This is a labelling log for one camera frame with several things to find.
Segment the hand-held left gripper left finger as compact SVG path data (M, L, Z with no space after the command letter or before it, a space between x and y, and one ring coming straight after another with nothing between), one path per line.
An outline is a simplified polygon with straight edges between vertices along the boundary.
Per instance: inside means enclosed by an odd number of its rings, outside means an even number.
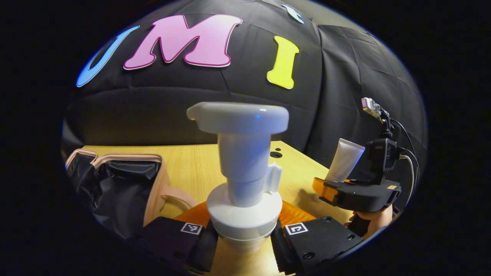
M175 270L197 274L212 270L219 234L207 202L175 218L158 217L134 235L139 253Z

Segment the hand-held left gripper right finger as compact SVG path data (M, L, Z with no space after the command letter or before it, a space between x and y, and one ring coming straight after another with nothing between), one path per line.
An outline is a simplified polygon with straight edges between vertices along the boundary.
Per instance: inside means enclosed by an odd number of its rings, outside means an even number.
M333 217L315 218L286 201L270 237L278 271L296 276L337 262L363 241Z

